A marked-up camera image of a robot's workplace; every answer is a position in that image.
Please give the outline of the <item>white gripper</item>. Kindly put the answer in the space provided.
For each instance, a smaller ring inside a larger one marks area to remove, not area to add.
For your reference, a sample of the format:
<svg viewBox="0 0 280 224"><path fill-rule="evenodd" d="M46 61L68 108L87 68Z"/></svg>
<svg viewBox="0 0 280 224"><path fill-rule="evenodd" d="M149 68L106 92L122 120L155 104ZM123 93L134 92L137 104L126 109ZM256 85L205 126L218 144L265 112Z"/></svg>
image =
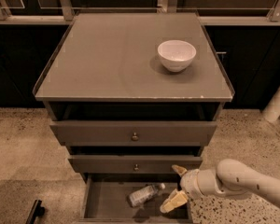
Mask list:
<svg viewBox="0 0 280 224"><path fill-rule="evenodd" d="M160 211L162 213L169 213L184 205L188 199L199 199L200 189L198 186L198 169L188 171L185 167L174 164L172 169L182 176L180 180L180 187L182 190L174 189L168 198L162 203Z"/></svg>

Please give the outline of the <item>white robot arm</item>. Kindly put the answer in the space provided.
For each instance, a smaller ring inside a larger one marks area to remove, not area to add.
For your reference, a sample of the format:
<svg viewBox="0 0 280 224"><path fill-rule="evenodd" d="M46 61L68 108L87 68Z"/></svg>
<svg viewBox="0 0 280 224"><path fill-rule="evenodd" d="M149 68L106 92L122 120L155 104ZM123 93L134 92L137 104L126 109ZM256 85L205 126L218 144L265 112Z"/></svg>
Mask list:
<svg viewBox="0 0 280 224"><path fill-rule="evenodd" d="M206 170L187 170L176 164L172 168L180 176L181 190L174 189L162 203L162 213L203 196L244 199L251 193L280 209L280 179L261 174L240 161L225 159Z"/></svg>

